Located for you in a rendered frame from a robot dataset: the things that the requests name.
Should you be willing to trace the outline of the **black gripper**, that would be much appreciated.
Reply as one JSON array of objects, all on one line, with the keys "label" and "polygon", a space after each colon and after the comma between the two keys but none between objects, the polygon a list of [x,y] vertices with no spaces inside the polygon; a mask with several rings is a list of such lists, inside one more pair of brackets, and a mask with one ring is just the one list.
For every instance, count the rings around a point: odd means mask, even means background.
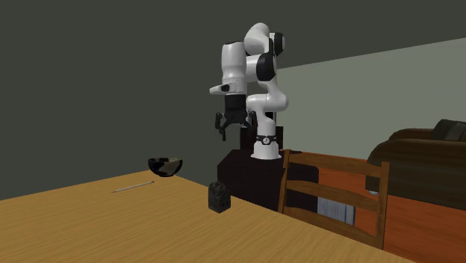
[{"label": "black gripper", "polygon": [[226,128],[230,124],[241,124],[250,128],[257,126],[257,116],[254,111],[246,112],[246,95],[233,94],[225,95],[225,111],[216,113],[214,127],[222,136],[222,141],[226,141]]}]

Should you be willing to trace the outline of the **dark robot stand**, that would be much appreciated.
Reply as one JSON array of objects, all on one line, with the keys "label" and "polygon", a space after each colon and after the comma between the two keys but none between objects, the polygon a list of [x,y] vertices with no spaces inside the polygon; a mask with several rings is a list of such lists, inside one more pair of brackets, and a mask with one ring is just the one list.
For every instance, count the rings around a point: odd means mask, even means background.
[{"label": "dark robot stand", "polygon": [[[240,148],[233,149],[217,165],[217,181],[229,193],[256,205],[278,211],[284,159],[260,160],[252,158],[257,129],[240,128]],[[319,182],[319,169],[314,166],[291,163],[288,180]],[[288,190],[285,206],[317,212],[318,198]]]}]

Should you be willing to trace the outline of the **small black figure block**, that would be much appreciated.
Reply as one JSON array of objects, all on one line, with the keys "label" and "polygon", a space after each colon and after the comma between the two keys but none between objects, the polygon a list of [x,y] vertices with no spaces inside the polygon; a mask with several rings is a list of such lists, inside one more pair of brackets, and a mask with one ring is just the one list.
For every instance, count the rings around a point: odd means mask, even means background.
[{"label": "small black figure block", "polygon": [[208,187],[208,207],[217,213],[222,213],[231,207],[231,195],[222,182],[210,183]]}]

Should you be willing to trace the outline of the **black and beige bowl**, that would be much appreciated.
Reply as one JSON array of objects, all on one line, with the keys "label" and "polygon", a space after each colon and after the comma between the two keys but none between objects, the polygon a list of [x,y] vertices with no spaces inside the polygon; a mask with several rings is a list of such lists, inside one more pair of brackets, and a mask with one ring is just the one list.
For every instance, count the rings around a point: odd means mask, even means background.
[{"label": "black and beige bowl", "polygon": [[150,158],[149,169],[160,177],[174,176],[182,167],[183,160],[180,158]]}]

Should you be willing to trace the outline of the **wooden chair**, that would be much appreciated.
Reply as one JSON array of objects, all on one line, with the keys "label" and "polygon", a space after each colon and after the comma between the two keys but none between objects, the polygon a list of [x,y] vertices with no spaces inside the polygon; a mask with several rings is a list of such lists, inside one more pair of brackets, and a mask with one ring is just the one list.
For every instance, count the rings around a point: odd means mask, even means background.
[{"label": "wooden chair", "polygon": [[[380,166],[368,164],[367,162],[357,161],[351,158],[345,158],[335,155],[322,155],[317,153],[294,151],[286,149],[284,151],[285,169],[279,193],[278,212],[289,217],[301,220],[322,229],[334,232],[336,234],[348,237],[355,241],[362,242],[369,246],[383,249],[385,240],[385,222],[388,202],[388,185],[391,163],[383,161]],[[334,188],[328,185],[321,185],[314,182],[303,180],[290,180],[288,178],[289,166],[291,164],[303,164],[313,167],[322,167],[330,170],[361,174],[364,176],[375,177],[379,179],[379,197],[377,200],[370,199],[356,192]],[[375,234],[370,235],[355,226],[341,222],[336,219],[305,210],[303,208],[290,207],[286,205],[287,191],[296,191],[302,194],[322,197],[345,205],[351,205],[355,208],[363,208],[376,213]]]}]

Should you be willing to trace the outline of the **thin pale stick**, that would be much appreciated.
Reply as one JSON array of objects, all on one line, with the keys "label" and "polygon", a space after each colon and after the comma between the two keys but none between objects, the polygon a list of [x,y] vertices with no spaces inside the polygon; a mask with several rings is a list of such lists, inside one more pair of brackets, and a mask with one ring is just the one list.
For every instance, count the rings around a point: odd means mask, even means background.
[{"label": "thin pale stick", "polygon": [[145,186],[145,185],[150,185],[150,184],[153,184],[154,182],[155,181],[150,181],[150,182],[140,183],[140,184],[137,184],[137,185],[131,185],[131,186],[128,186],[128,187],[116,189],[114,191],[111,191],[111,193],[118,193],[118,192],[121,192],[121,191],[127,191],[127,190],[130,190],[130,189],[133,189],[133,188],[138,188],[138,187],[142,187],[142,186]]}]

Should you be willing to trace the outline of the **dark brown sofa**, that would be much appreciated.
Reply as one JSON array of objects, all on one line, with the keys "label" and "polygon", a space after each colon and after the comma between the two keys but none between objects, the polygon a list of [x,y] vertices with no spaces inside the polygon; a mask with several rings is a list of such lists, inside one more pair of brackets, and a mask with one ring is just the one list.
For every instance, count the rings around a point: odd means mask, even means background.
[{"label": "dark brown sofa", "polygon": [[466,122],[402,129],[376,146],[367,163],[390,163],[388,193],[466,211]]}]

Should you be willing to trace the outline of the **orange wooden cabinet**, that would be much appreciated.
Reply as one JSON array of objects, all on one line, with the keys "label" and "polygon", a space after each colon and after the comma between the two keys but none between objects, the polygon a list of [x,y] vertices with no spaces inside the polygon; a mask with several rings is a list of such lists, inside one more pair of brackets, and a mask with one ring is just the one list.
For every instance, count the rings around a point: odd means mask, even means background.
[{"label": "orange wooden cabinet", "polygon": [[[318,184],[379,197],[378,178],[318,168]],[[376,213],[356,208],[353,226],[374,235]],[[466,211],[388,194],[382,250],[417,263],[466,263]]]}]

